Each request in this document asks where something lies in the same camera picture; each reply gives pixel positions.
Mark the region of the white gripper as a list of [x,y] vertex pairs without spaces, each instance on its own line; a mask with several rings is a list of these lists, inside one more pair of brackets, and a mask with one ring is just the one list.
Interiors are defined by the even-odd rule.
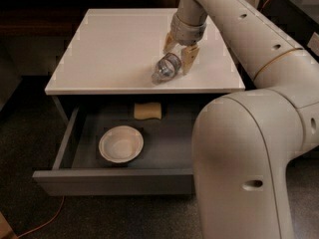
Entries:
[[198,23],[185,23],[177,14],[174,14],[170,23],[170,32],[166,34],[162,51],[166,54],[171,51],[176,43],[187,46],[181,50],[181,69],[186,75],[196,59],[199,47],[196,44],[202,39],[206,28],[204,16]]

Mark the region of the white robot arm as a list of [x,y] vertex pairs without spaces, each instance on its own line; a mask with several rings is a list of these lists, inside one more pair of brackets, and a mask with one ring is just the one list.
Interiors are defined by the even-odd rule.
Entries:
[[319,144],[319,65],[245,0],[180,0],[165,45],[211,19],[255,88],[213,100],[192,133],[203,239],[294,239],[286,167]]

